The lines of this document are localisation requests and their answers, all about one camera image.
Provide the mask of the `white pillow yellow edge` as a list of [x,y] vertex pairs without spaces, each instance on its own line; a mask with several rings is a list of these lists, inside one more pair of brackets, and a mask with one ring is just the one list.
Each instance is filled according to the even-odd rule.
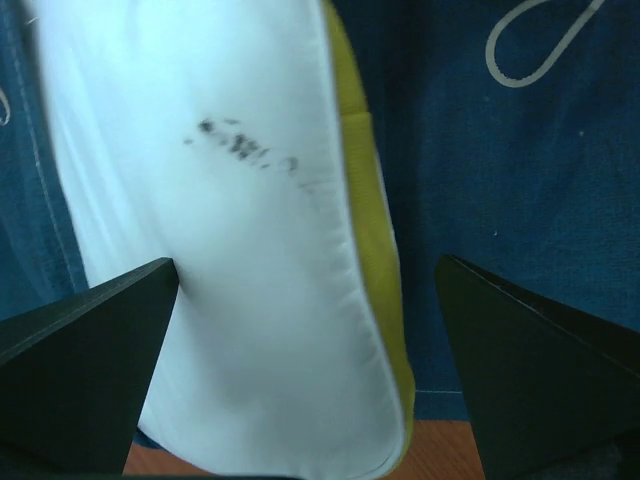
[[217,474],[377,479],[414,381],[372,118],[327,1],[35,1],[90,285],[180,290],[138,422]]

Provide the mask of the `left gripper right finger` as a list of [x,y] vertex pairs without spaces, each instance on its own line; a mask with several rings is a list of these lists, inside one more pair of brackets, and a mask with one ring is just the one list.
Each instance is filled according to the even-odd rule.
[[435,283],[486,472],[638,471],[637,331],[452,255]]

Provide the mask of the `dark blue pillowcase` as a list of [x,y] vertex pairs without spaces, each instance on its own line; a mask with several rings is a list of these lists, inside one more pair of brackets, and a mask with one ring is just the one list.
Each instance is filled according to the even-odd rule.
[[639,5],[340,1],[400,228],[422,419],[462,419],[428,272],[455,253],[639,325]]

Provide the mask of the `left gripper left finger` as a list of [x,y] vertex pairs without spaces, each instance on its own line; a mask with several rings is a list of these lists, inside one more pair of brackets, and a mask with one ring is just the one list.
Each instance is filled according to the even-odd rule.
[[178,286],[160,258],[2,321],[2,472],[123,471]]

